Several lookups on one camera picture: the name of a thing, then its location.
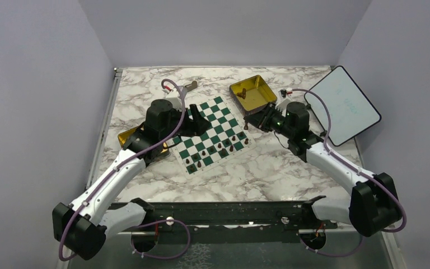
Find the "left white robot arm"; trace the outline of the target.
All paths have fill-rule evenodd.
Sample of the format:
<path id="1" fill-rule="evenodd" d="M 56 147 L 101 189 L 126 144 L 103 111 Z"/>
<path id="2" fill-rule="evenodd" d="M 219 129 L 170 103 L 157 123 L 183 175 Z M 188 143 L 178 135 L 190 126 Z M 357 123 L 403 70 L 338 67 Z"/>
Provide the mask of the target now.
<path id="1" fill-rule="evenodd" d="M 59 259 L 94 257 L 107 238 L 136 226 L 147 230 L 153 225 L 154 207 L 137 198 L 123 207 L 109 207 L 123 188 L 163 150 L 164 143 L 176 136 L 194 137 L 211 124 L 195 104 L 175 109 L 172 102 L 151 102 L 146 120 L 125 140 L 113 163 L 101 177 L 70 204 L 59 203 L 52 212 L 54 237 L 59 242 Z"/>

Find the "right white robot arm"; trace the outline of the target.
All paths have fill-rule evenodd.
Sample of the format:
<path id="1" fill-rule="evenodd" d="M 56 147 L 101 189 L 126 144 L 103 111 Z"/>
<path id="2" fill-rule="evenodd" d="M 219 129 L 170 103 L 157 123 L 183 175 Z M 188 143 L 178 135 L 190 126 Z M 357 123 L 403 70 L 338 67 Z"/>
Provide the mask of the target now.
<path id="1" fill-rule="evenodd" d="M 294 156 L 322 170 L 349 194 L 346 200 L 318 196 L 305 202 L 300 214 L 304 226 L 314 228 L 324 220 L 336 221 L 369 237 L 405 220 L 392 177 L 362 170 L 327 146 L 310 130 L 310 114 L 303 103 L 289 103 L 285 113 L 269 103 L 244 120 L 263 132 L 284 136 Z"/>

